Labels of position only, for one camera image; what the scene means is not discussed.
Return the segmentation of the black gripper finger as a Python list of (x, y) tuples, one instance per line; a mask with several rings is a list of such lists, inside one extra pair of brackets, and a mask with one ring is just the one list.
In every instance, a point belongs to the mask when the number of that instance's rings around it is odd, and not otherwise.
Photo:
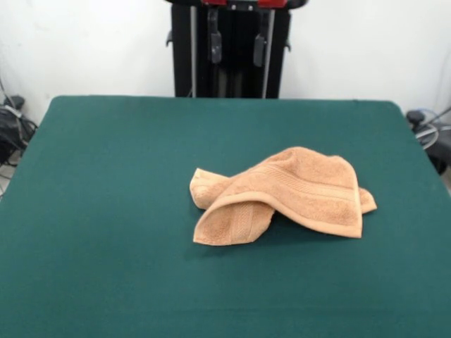
[(220, 63), (222, 59), (222, 36), (218, 30), (218, 9), (210, 7), (207, 16), (207, 30), (209, 40), (209, 60)]
[(268, 36), (268, 11), (259, 11), (259, 31), (254, 39), (253, 63), (262, 66), (266, 55), (266, 42)]

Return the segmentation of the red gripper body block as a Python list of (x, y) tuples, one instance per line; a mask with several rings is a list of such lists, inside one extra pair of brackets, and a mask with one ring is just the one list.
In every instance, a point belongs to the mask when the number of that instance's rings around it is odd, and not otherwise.
[(279, 9), (286, 6), (286, 0), (202, 0), (207, 6), (222, 6), (230, 10), (253, 11), (257, 9)]

